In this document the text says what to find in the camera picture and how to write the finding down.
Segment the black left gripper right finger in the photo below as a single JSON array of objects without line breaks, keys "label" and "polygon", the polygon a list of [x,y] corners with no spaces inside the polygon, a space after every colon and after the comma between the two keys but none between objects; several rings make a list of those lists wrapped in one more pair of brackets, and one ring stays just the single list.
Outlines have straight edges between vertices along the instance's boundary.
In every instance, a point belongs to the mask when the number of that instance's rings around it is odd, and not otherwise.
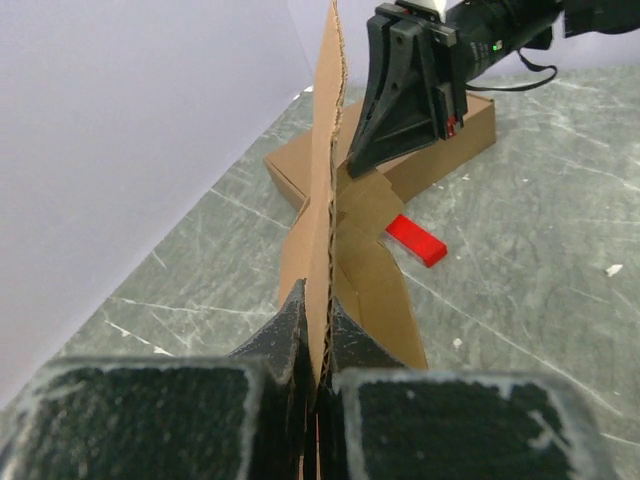
[{"label": "black left gripper right finger", "polygon": [[614,479],[594,416],[537,372],[409,367],[334,304],[318,399],[323,479]]}]

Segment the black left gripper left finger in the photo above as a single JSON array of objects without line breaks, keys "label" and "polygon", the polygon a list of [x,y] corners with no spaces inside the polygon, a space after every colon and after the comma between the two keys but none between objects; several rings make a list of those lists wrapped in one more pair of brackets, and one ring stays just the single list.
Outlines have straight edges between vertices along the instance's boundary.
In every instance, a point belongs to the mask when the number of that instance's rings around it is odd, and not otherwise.
[{"label": "black left gripper left finger", "polygon": [[314,388],[305,284],[221,357],[64,357],[28,384],[5,479],[295,479]]}]

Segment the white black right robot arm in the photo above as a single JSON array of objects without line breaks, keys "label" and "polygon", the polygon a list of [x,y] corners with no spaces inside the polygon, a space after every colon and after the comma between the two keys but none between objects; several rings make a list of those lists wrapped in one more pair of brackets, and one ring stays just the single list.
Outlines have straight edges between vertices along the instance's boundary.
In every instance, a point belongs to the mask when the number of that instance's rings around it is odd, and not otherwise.
[{"label": "white black right robot arm", "polygon": [[347,171],[374,168],[457,134],[473,80],[512,53],[547,50],[564,35],[620,35],[639,27],[636,1],[433,1],[379,5],[367,22],[369,71]]}]

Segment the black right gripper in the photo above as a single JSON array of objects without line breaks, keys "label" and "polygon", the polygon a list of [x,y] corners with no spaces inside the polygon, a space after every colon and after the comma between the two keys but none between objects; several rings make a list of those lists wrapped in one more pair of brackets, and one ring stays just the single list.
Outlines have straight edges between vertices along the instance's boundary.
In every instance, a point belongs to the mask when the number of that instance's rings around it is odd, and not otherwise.
[{"label": "black right gripper", "polygon": [[547,49],[554,21],[552,1],[463,1],[444,21],[402,1],[378,6],[367,22],[369,73],[349,175],[454,136],[471,81],[513,52]]}]

